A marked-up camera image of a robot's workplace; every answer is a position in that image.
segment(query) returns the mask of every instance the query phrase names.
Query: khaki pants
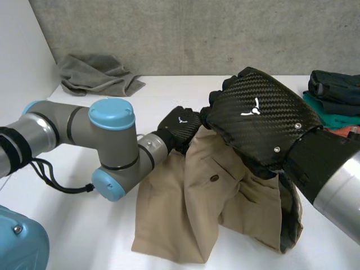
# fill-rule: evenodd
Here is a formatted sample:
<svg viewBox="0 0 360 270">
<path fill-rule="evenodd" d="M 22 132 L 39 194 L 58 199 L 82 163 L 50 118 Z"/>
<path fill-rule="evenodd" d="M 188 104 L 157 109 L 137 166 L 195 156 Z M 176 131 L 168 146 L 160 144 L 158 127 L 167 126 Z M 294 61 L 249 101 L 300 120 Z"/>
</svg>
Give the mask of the khaki pants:
<svg viewBox="0 0 360 270">
<path fill-rule="evenodd" d="M 186 157 L 172 152 L 141 182 L 132 250 L 205 263 L 221 224 L 285 252 L 300 236 L 300 208 L 294 188 L 278 176 L 255 177 L 220 136 L 201 127 Z M 292 222 L 282 233 L 284 213 Z"/>
</svg>

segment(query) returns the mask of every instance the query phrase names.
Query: light blue joint cap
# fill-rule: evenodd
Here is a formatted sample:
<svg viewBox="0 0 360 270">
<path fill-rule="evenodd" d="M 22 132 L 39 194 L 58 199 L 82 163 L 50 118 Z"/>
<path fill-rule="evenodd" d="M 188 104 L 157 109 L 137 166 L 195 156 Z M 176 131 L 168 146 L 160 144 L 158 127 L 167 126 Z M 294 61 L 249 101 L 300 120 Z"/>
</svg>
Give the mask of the light blue joint cap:
<svg viewBox="0 0 360 270">
<path fill-rule="evenodd" d="M 118 201 L 125 196 L 123 187 L 108 173 L 96 169 L 91 176 L 96 190 L 109 201 Z"/>
<path fill-rule="evenodd" d="M 40 102 L 42 100 L 35 100 L 33 102 L 31 102 L 30 104 L 28 104 L 28 106 L 25 107 L 24 111 L 22 112 L 21 115 L 24 115 L 24 114 L 27 114 L 28 113 L 28 110 L 36 103 Z"/>
<path fill-rule="evenodd" d="M 134 109 L 121 98 L 105 98 L 89 108 L 90 121 L 97 127 L 109 131 L 122 131 L 135 124 Z"/>
</svg>

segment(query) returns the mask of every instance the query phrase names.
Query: folded clothes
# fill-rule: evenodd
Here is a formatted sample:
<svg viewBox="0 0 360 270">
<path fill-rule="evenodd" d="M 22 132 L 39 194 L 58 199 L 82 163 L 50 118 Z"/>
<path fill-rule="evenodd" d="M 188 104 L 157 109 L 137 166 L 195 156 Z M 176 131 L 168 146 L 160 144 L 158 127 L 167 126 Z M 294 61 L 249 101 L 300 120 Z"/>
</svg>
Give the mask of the folded clothes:
<svg viewBox="0 0 360 270">
<path fill-rule="evenodd" d="M 345 128 L 340 128 L 340 129 L 337 129 L 337 130 L 331 130 L 331 129 L 328 129 L 326 128 L 325 130 L 333 133 L 333 134 L 337 134 L 337 135 L 340 135 L 340 136 L 343 136 L 343 137 L 347 137 L 349 135 L 349 132 L 351 132 L 352 130 L 357 130 L 359 129 L 359 126 L 355 126 L 355 125 L 352 125 L 352 126 L 349 126 L 349 127 L 345 127 Z"/>
<path fill-rule="evenodd" d="M 360 75 L 314 70 L 310 76 L 309 91 L 321 100 L 336 104 L 360 105 Z"/>
<path fill-rule="evenodd" d="M 356 116 L 360 115 L 360 106 L 359 105 L 348 105 L 348 104 L 339 104 L 334 101 L 322 100 L 316 96 L 312 96 L 315 100 L 321 102 L 323 110 L 327 114 L 338 114 L 346 116 Z"/>
<path fill-rule="evenodd" d="M 145 85 L 113 55 L 67 55 L 58 63 L 58 68 L 64 91 L 73 96 L 91 92 L 129 97 Z"/>
<path fill-rule="evenodd" d="M 318 114 L 325 128 L 339 129 L 350 125 L 360 124 L 360 116 L 345 116 L 338 114 L 327 114 L 324 112 L 322 103 L 315 99 L 308 91 L 303 96 L 306 103 Z"/>
<path fill-rule="evenodd" d="M 254 176 L 221 136 L 200 127 L 186 156 L 171 152 L 140 183 L 132 250 L 205 263 L 221 224 L 285 253 L 301 234 L 301 215 L 284 175 Z"/>
</svg>

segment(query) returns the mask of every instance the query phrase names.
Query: white table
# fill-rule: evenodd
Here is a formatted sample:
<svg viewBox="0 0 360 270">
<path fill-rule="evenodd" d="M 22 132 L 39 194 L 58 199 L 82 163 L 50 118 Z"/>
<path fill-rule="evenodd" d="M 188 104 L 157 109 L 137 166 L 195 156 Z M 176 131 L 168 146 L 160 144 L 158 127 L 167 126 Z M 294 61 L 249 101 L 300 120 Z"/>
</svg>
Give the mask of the white table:
<svg viewBox="0 0 360 270">
<path fill-rule="evenodd" d="M 218 90 L 226 76 L 143 77 L 147 83 L 127 98 L 136 113 L 138 133 L 156 129 L 170 110 L 187 106 L 200 110 L 210 91 Z M 308 76 L 277 76 L 296 93 L 307 89 Z M 89 106 L 100 96 L 72 97 L 58 88 L 51 101 Z M 95 150 L 69 145 L 41 155 L 55 167 L 57 180 L 66 187 L 90 182 L 100 165 Z M 13 174 L 0 192 L 0 204 L 40 222 L 51 243 L 51 270 L 132 269 L 360 269 L 360 246 L 320 215 L 302 197 L 301 238 L 286 255 L 268 250 L 247 236 L 219 226 L 219 239 L 204 265 L 176 264 L 131 252 L 135 229 L 137 187 L 118 202 L 97 192 L 66 195 L 46 186 L 30 166 Z"/>
</svg>

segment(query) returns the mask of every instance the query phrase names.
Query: black wristband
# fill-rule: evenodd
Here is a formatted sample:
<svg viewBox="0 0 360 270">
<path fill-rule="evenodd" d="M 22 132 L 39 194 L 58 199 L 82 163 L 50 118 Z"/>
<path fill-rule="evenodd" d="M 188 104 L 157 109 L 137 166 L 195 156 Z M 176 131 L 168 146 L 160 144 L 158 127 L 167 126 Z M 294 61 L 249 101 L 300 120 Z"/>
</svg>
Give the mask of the black wristband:
<svg viewBox="0 0 360 270">
<path fill-rule="evenodd" d="M 19 168 L 22 168 L 29 164 L 33 158 L 32 150 L 27 140 L 17 130 L 13 128 L 0 127 L 0 134 L 4 134 L 10 138 L 19 148 L 21 153 L 22 162 Z"/>
<path fill-rule="evenodd" d="M 359 150 L 359 141 L 317 129 L 293 145 L 283 169 L 313 204 L 331 176 Z"/>
<path fill-rule="evenodd" d="M 4 136 L 0 135 L 0 147 L 4 149 L 5 154 L 10 161 L 10 172 L 9 174 L 15 172 L 20 167 L 20 157 L 15 146 Z"/>
</svg>

